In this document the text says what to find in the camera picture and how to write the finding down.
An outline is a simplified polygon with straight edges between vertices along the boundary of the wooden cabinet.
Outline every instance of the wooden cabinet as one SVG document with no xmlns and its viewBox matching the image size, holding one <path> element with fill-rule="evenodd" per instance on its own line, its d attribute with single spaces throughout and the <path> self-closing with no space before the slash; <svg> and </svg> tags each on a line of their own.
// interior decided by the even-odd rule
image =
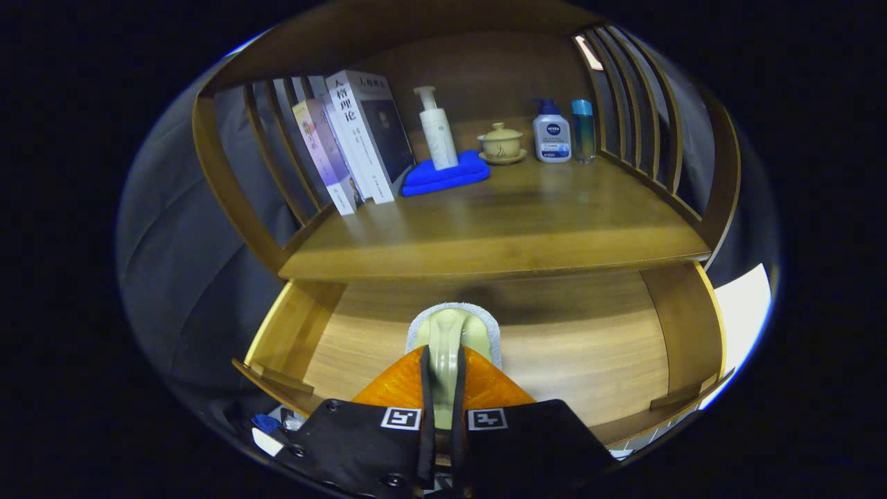
<svg viewBox="0 0 887 499">
<path fill-rule="evenodd" d="M 699 214 L 676 195 L 679 109 L 666 75 L 635 38 L 562 3 L 418 4 L 361 0 L 318 7 L 252 42 L 196 99 L 194 139 L 209 184 L 247 245 L 286 283 L 235 367 L 308 415 L 323 399 L 353 398 L 404 355 L 418 313 L 442 302 L 469 302 L 497 319 L 503 370 L 527 393 L 565 400 L 608 447 L 646 438 L 726 379 L 724 328 L 703 267 L 717 254 L 738 193 L 740 156 L 726 110 L 700 85 L 716 171 L 709 206 Z M 493 22 L 482 15 L 488 9 L 504 14 Z M 596 69 L 584 59 L 589 49 L 621 51 L 619 58 L 602 58 L 609 90 L 616 92 L 621 81 L 629 97 L 619 131 L 601 128 L 604 89 L 590 77 Z M 615 64 L 631 57 L 632 64 Z M 412 87 L 425 84 L 437 86 L 458 150 L 478 148 L 476 136 L 500 121 L 524 131 L 522 146 L 531 149 L 532 99 L 546 97 L 565 115 L 571 99 L 595 103 L 600 155 L 582 165 L 541 163 L 528 154 L 520 163 L 492 167 L 481 183 L 368 202 L 347 217 L 318 206 L 311 186 L 284 185 L 276 175 L 286 199 L 315 203 L 313 213 L 294 211 L 302 228 L 281 247 L 231 172 L 213 96 L 344 67 L 388 78 L 420 161 L 428 148 Z M 655 77 L 624 77 L 644 67 Z M 657 110 L 650 98 L 656 82 L 667 109 Z M 255 107 L 250 91 L 244 94 L 247 108 Z M 668 115 L 672 126 L 660 131 L 653 121 L 643 129 L 643 106 L 646 115 Z M 276 116 L 278 133 L 298 139 Z M 266 148 L 263 125 L 252 124 Z M 622 140 L 626 132 L 635 134 L 628 136 L 631 157 L 624 147 L 601 147 L 607 133 Z M 660 132 L 669 134 L 663 143 L 677 145 L 663 151 L 661 161 Z M 283 141 L 290 148 L 291 139 Z M 279 170 L 264 156 L 272 172 Z M 308 177 L 297 154 L 291 151 L 288 161 L 299 178 Z"/>
</svg>

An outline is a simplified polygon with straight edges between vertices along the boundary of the wooden side panel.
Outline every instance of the wooden side panel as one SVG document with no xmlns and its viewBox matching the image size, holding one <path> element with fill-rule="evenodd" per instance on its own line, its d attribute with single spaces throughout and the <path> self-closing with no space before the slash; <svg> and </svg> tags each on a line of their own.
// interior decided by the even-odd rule
<svg viewBox="0 0 887 499">
<path fill-rule="evenodd" d="M 304 226 L 308 223 L 310 217 L 299 203 L 295 189 L 290 185 L 289 180 L 284 175 L 283 169 L 280 168 L 277 158 L 274 157 L 274 153 L 271 151 L 271 142 L 268 140 L 268 134 L 265 132 L 262 119 L 259 117 L 259 109 L 255 103 L 253 84 L 248 83 L 243 85 L 243 101 L 247 109 L 249 124 L 253 128 L 255 141 L 259 145 L 259 153 L 262 155 L 262 159 L 265 160 L 265 165 L 268 167 L 268 171 L 271 172 L 271 176 L 274 178 L 274 183 L 277 184 L 280 193 L 283 195 L 283 199 L 287 202 L 295 219 L 299 220 L 299 224 Z"/>
<path fill-rule="evenodd" d="M 288 384 L 269 379 L 260 375 L 254 369 L 237 359 L 231 359 L 231 364 L 240 371 L 240 374 L 246 376 L 249 381 L 268 393 L 274 400 L 291 408 L 293 411 L 308 417 L 321 402 L 324 400 L 317 395 L 306 392 L 300 387 L 290 386 Z"/>
<path fill-rule="evenodd" d="M 667 429 L 670 424 L 694 410 L 705 397 L 714 392 L 733 375 L 734 371 L 722 376 L 715 384 L 699 392 L 690 401 L 678 401 L 654 409 L 644 410 L 630 416 L 615 419 L 613 421 L 589 426 L 588 429 L 594 436 L 609 449 L 624 448 L 625 444 L 642 435 L 652 432 L 656 428 Z"/>
<path fill-rule="evenodd" d="M 594 32 L 594 30 L 589 29 L 585 31 L 585 38 L 592 45 L 592 49 L 594 53 L 597 54 L 598 60 L 604 66 L 604 75 L 607 77 L 607 85 L 610 89 L 610 97 L 613 99 L 613 107 L 616 110 L 616 125 L 618 130 L 616 131 L 616 136 L 618 137 L 617 149 L 618 151 L 613 152 L 614 154 L 618 154 L 620 160 L 627 159 L 625 158 L 625 150 L 626 150 L 626 138 L 625 138 L 625 114 L 627 110 L 624 108 L 622 97 L 619 94 L 619 86 L 616 83 L 616 79 L 618 78 L 619 70 L 616 68 L 614 64 L 610 62 L 610 60 L 606 57 L 603 57 L 606 54 L 603 43 L 600 41 L 598 34 Z"/>
<path fill-rule="evenodd" d="M 292 78 L 284 78 L 284 85 L 289 83 L 289 86 L 293 86 Z M 318 190 L 314 187 L 314 183 L 311 182 L 310 177 L 308 176 L 308 172 L 305 171 L 304 165 L 299 161 L 299 155 L 296 153 L 296 146 L 293 142 L 293 136 L 289 134 L 289 130 L 287 130 L 287 121 L 284 119 L 284 113 L 291 113 L 291 109 L 294 106 L 291 105 L 284 110 L 280 106 L 280 99 L 278 99 L 277 89 L 274 87 L 274 82 L 272 80 L 265 81 L 265 87 L 268 89 L 268 95 L 271 99 L 271 109 L 274 111 L 274 124 L 277 127 L 278 134 L 280 135 L 280 140 L 283 141 L 284 146 L 287 149 L 287 156 L 289 157 L 289 161 L 293 164 L 293 169 L 295 170 L 296 175 L 299 176 L 299 181 L 302 183 L 302 189 L 308 193 L 308 197 L 311 199 L 311 203 L 314 204 L 314 207 L 320 210 L 320 196 L 318 194 Z"/>
<path fill-rule="evenodd" d="M 244 363 L 303 380 L 345 287 L 334 282 L 288 282 L 265 316 Z"/>
<path fill-rule="evenodd" d="M 219 205 L 259 261 L 277 275 L 289 255 L 280 248 L 274 236 L 255 214 L 234 176 L 219 137 L 216 106 L 212 98 L 199 96 L 194 101 L 192 131 L 200 166 Z"/>
<path fill-rule="evenodd" d="M 664 71 L 659 67 L 653 54 L 650 53 L 650 51 L 648 51 L 632 34 L 622 30 L 620 30 L 620 32 L 634 44 L 641 54 L 643 54 L 644 59 L 647 61 L 647 64 L 649 64 L 650 68 L 653 69 L 653 72 L 656 75 L 656 80 L 659 82 L 659 86 L 663 90 L 665 107 L 669 119 L 669 156 L 667 158 L 668 171 L 666 172 L 667 176 L 665 185 L 668 187 L 669 192 L 675 194 L 678 192 L 680 169 L 684 157 L 684 136 L 681 128 L 683 125 L 678 110 L 678 101 L 674 97 L 674 91 L 671 89 L 668 76 L 666 76 Z"/>
<path fill-rule="evenodd" d="M 585 63 L 585 68 L 588 70 L 588 79 L 589 83 L 592 86 L 592 102 L 594 103 L 594 149 L 596 151 L 602 151 L 607 148 L 607 127 L 604 126 L 607 122 L 605 118 L 605 109 L 603 103 L 603 97 L 601 96 L 601 92 L 603 89 L 597 84 L 594 79 L 594 72 L 599 71 L 599 68 L 592 67 L 589 62 L 589 58 L 594 57 L 592 52 L 592 47 L 588 43 L 588 39 L 585 35 L 575 35 L 573 36 L 573 41 L 576 42 L 576 46 L 579 49 L 579 53 L 582 54 L 582 61 Z"/>
<path fill-rule="evenodd" d="M 705 266 L 714 261 L 730 228 L 736 203 L 739 201 L 739 185 L 742 174 L 742 158 L 736 130 L 723 105 L 708 87 L 695 82 L 700 97 L 709 111 L 711 131 L 715 139 L 715 171 L 711 180 L 709 204 L 705 207 L 699 235 L 711 248 L 711 257 Z"/>
<path fill-rule="evenodd" d="M 669 361 L 669 393 L 698 387 L 724 368 L 724 324 L 698 262 L 641 271 L 659 314 Z"/>
<path fill-rule="evenodd" d="M 616 69 L 619 74 L 619 80 L 622 82 L 622 88 L 625 91 L 625 97 L 628 98 L 628 115 L 631 117 L 632 127 L 630 130 L 632 131 L 632 151 L 634 152 L 633 158 L 624 158 L 626 161 L 632 163 L 634 168 L 640 168 L 640 162 L 643 151 L 643 140 L 640 130 L 640 103 L 638 102 L 638 94 L 634 90 L 634 83 L 632 79 L 629 77 L 629 68 L 623 63 L 621 58 L 621 50 L 617 48 L 616 42 L 611 42 L 608 37 L 608 33 L 595 33 L 599 40 L 601 41 L 601 46 L 604 47 L 610 59 L 616 64 Z M 631 59 L 630 54 L 625 54 L 625 57 Z"/>
<path fill-rule="evenodd" d="M 650 85 L 650 81 L 647 79 L 647 73 L 644 71 L 644 68 L 641 67 L 640 62 L 634 56 L 632 51 L 629 50 L 622 38 L 616 35 L 617 30 L 612 26 L 608 26 L 607 30 L 615 43 L 622 50 L 622 53 L 628 59 L 629 64 L 632 66 L 634 74 L 640 81 L 644 100 L 647 102 L 650 117 L 650 138 L 652 142 L 652 144 L 650 144 L 650 149 L 652 151 L 653 162 L 650 165 L 650 177 L 653 180 L 656 180 L 659 172 L 659 114 L 656 112 L 656 99 L 653 95 L 653 87 Z M 640 163 L 636 161 L 635 166 L 640 166 Z"/>
</svg>

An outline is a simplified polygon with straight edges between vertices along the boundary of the book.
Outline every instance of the book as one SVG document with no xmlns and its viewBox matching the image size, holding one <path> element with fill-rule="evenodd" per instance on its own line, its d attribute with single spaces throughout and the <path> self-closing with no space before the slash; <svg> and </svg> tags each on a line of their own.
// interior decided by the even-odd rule
<svg viewBox="0 0 887 499">
<path fill-rule="evenodd" d="M 354 213 L 361 204 L 360 195 L 330 130 L 323 104 L 306 99 L 293 106 L 293 115 L 336 209 L 342 215 Z"/>
<path fill-rule="evenodd" d="M 388 80 L 346 69 L 328 76 L 326 87 L 339 114 L 339 138 L 360 156 L 352 168 L 369 180 L 376 203 L 393 202 L 415 160 Z"/>
<path fill-rule="evenodd" d="M 306 80 L 310 86 L 311 93 L 314 94 L 314 99 L 320 100 L 324 105 L 326 120 L 330 123 L 330 130 L 333 131 L 333 137 L 336 144 L 339 145 L 339 152 L 341 152 L 342 159 L 345 160 L 345 167 L 348 168 L 348 172 L 354 179 L 354 184 L 357 187 L 357 193 L 360 195 L 361 201 L 372 198 L 373 190 L 368 183 L 369 181 L 361 175 L 361 170 L 354 166 L 360 162 L 360 156 L 355 156 L 356 152 L 351 150 L 349 143 L 342 140 L 344 137 L 339 137 L 338 131 L 342 130 L 342 125 L 337 122 L 340 116 L 339 113 L 335 112 L 335 103 L 332 101 L 332 96 L 326 88 L 326 79 L 323 76 L 308 76 Z"/>
<path fill-rule="evenodd" d="M 336 145 L 339 147 L 339 152 L 341 153 L 341 158 L 345 162 L 345 168 L 348 169 L 348 173 L 354 179 L 354 184 L 357 188 L 357 194 L 360 196 L 361 201 L 366 201 L 367 199 L 372 198 L 370 194 L 372 192 L 371 187 L 367 184 L 367 180 L 361 176 L 361 171 L 352 166 L 355 163 L 354 153 L 350 151 L 350 149 L 346 149 L 347 144 L 342 144 L 342 141 L 339 139 L 339 135 L 336 132 L 336 129 L 341 130 L 341 125 L 338 124 L 339 113 L 335 112 L 335 103 L 333 103 L 333 98 L 329 93 L 325 93 L 320 98 L 321 103 L 324 105 L 324 113 L 326 113 L 326 120 L 330 123 L 330 130 L 333 132 L 333 138 L 335 139 Z"/>
</svg>

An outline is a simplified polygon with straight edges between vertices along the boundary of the wooden shelf board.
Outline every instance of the wooden shelf board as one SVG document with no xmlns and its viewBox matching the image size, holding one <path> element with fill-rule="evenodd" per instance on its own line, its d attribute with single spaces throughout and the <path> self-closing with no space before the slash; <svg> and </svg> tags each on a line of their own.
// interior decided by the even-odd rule
<svg viewBox="0 0 887 499">
<path fill-rule="evenodd" d="M 610 160 L 493 166 L 470 186 L 334 213 L 280 276 L 311 281 L 478 278 L 648 268 L 709 247 L 653 191 Z"/>
<path fill-rule="evenodd" d="M 418 313 L 451 301 L 490 312 L 501 331 L 504 372 L 537 400 L 564 400 L 588 425 L 646 411 L 668 392 L 663 334 L 638 272 L 351 283 L 304 383 L 321 399 L 351 400 L 404 355 Z"/>
</svg>

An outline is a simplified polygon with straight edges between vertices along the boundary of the lower shelf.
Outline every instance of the lower shelf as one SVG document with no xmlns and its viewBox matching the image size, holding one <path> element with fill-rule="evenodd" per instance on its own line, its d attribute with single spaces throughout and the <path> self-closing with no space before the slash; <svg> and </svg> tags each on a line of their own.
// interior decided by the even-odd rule
<svg viewBox="0 0 887 499">
<path fill-rule="evenodd" d="M 309 413 L 319 400 L 353 399 L 400 359 L 407 329 L 423 310 L 442 302 L 468 302 L 498 321 L 503 371 L 537 400 L 567 402 L 593 431 L 603 429 L 607 444 L 648 428 L 655 423 L 650 417 L 668 412 L 654 413 L 650 403 L 687 389 L 676 386 L 675 379 L 701 383 L 721 374 L 721 331 L 708 317 L 717 304 L 713 295 L 684 289 L 704 291 L 701 280 L 707 282 L 692 263 L 667 270 L 499 281 L 291 281 L 269 311 L 244 364 L 260 374 L 275 373 L 271 387 L 263 386 L 255 373 L 250 379 Z M 657 298 L 663 293 L 686 300 L 669 305 Z M 669 314 L 657 309 L 657 301 L 692 313 Z M 693 324 L 675 327 L 675 321 Z M 697 348 L 692 337 L 671 338 L 688 330 L 701 330 L 711 341 Z M 673 352 L 669 344 L 675 345 Z M 675 357 L 687 352 L 687 360 Z M 701 358 L 703 365 L 697 366 Z M 685 365 L 697 374 L 690 376 Z M 281 379 L 294 380 L 289 392 L 294 396 L 286 395 L 286 383 L 278 384 Z M 612 424 L 618 421 L 628 423 Z"/>
</svg>

